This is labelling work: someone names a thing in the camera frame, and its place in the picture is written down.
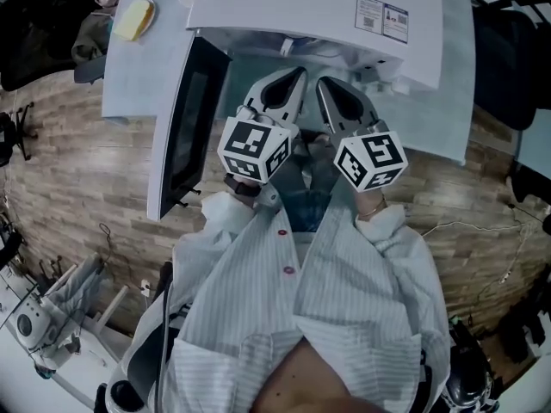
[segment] wooden floor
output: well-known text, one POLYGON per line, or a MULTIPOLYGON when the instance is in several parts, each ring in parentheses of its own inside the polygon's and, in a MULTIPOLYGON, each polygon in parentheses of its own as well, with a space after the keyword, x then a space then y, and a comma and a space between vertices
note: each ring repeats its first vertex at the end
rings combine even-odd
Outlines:
MULTIPOLYGON (((10 111, 14 100, 15 93, 2 93, 0 110, 10 111)), ((147 220, 154 122, 140 120, 123 127, 103 120, 101 83, 76 85, 71 72, 59 73, 18 91, 16 106, 30 101, 34 111, 28 124, 39 134, 38 140, 28 141, 33 158, 24 163, 15 150, 4 184, 9 214, 28 243, 22 250, 26 265, 38 271, 40 259, 61 255, 68 268, 92 251, 107 255, 99 228, 105 223, 112 231, 109 270, 115 284, 103 293, 97 309, 120 286, 129 284, 130 297, 115 313, 113 323, 133 331, 145 305, 138 290, 140 281, 148 279, 155 286, 174 242, 183 233, 202 228, 200 198, 190 198, 193 206, 175 209, 160 224, 147 220)), ((214 152, 219 136, 217 129, 200 186, 206 193, 223 188, 223 169, 214 152)), ((510 196, 504 180, 511 156, 475 143, 469 145, 463 167, 420 152, 409 151, 408 156, 410 168, 386 195, 391 202, 406 206, 410 225, 421 233, 456 220, 487 228, 533 222, 506 206, 510 196)), ((530 197, 523 208, 541 217, 546 205, 530 197)), ((551 255, 551 238, 539 224, 506 231, 452 225, 433 231, 426 240, 449 314, 467 320, 472 312, 476 333, 495 328, 551 255), (509 280, 499 284, 510 269, 509 280)), ((495 365, 510 379, 519 368, 505 358, 495 365)))

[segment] printed label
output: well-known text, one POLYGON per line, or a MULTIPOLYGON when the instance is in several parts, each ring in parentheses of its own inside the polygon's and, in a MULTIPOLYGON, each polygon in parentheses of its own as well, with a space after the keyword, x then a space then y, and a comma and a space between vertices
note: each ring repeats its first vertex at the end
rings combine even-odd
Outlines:
POLYGON ((409 18, 406 10, 385 3, 382 34, 407 44, 409 18))
POLYGON ((364 31, 382 34, 383 2, 356 0, 356 27, 364 31))

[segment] sponge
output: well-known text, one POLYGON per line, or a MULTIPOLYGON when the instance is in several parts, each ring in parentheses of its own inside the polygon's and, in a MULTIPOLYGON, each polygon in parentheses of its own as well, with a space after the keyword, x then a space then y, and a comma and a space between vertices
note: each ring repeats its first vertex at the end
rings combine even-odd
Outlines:
POLYGON ((149 0, 134 0, 113 31, 122 39, 136 40, 149 23, 155 6, 149 0))

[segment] desk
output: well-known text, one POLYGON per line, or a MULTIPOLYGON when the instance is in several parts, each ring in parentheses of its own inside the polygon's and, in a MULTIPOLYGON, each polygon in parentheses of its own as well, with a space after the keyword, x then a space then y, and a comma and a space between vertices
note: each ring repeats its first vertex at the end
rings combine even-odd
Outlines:
MULTIPOLYGON (((115 24, 132 1, 120 1, 115 24)), ((176 97, 192 35, 184 28, 188 10, 178 0, 153 1, 157 13, 143 37, 135 43, 114 35, 110 40, 102 101, 102 115, 106 118, 153 116, 164 120, 170 110, 167 104, 176 97)), ((470 0, 443 0, 443 13, 440 89, 409 96, 372 93, 371 90, 368 94, 380 117, 398 132, 405 147, 463 163, 475 76, 470 0)), ((348 75, 339 73, 349 81, 354 78, 349 72, 345 72, 348 75)))

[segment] black wristband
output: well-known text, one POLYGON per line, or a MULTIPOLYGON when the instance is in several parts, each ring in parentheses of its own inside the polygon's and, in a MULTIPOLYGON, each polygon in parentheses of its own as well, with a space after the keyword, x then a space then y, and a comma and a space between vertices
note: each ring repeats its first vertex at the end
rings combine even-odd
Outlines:
POLYGON ((235 194, 244 197, 257 197, 262 191, 260 185, 250 187, 249 185, 236 181, 233 175, 229 173, 224 176, 224 183, 231 188, 235 194))

